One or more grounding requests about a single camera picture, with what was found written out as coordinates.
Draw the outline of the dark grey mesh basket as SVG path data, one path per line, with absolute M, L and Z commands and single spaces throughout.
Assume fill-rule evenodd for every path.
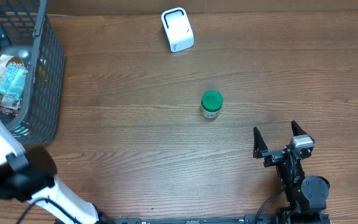
M 47 15 L 46 1 L 0 1 L 0 39 L 10 44 L 1 55 L 19 56 L 28 74 L 17 115 L 0 111 L 0 120 L 23 145 L 51 143 L 58 129 L 65 53 Z

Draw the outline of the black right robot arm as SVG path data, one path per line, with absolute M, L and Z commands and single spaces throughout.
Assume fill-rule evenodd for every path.
M 267 199 L 251 219 L 254 223 L 330 223 L 323 213 L 327 207 L 330 183 L 321 176 L 306 176 L 301 161 L 311 156 L 315 140 L 296 121 L 291 122 L 293 137 L 283 149 L 269 151 L 258 128 L 253 129 L 253 158 L 264 159 L 265 167 L 275 167 L 282 189 Z M 285 194 L 287 206 L 273 215 L 262 215 L 265 206 Z

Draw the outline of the brown teal snack bag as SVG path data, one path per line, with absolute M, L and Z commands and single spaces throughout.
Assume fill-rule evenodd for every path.
M 0 56 L 0 110 L 15 112 L 21 108 L 28 72 L 20 57 Z

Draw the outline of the green lid jar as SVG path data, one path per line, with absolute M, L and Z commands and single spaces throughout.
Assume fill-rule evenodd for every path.
M 216 90 L 210 90 L 201 99 L 200 112 L 205 118 L 213 119 L 219 115 L 222 106 L 222 94 Z

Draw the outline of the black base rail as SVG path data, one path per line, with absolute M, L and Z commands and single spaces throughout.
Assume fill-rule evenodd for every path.
M 296 220 L 292 223 L 323 223 L 330 224 L 328 215 L 323 215 L 322 222 Z M 187 219 L 151 219 L 141 220 L 140 218 L 115 218 L 111 219 L 112 224 L 255 224 L 255 215 L 244 217 L 219 217 L 219 218 L 187 218 Z M 258 224 L 284 223 L 276 221 L 274 215 L 259 215 Z

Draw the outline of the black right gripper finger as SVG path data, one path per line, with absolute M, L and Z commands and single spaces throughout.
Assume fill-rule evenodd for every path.
M 263 158 L 264 154 L 267 153 L 268 147 L 257 127 L 253 128 L 254 132 L 254 149 L 253 149 L 253 158 L 260 159 Z
M 306 132 L 298 125 L 295 120 L 291 122 L 291 130 L 294 136 L 301 136 L 306 134 Z

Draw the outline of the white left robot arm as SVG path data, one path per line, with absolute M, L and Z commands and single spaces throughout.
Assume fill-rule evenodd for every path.
M 63 223 L 103 223 L 97 208 L 58 177 L 57 167 L 42 146 L 26 151 L 0 120 L 0 199 L 37 205 Z

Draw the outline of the white barcode scanner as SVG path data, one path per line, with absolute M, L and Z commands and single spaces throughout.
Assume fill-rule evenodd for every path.
M 171 52 L 189 49 L 194 45 L 194 34 L 186 11 L 182 7 L 166 10 L 161 15 L 163 29 Z

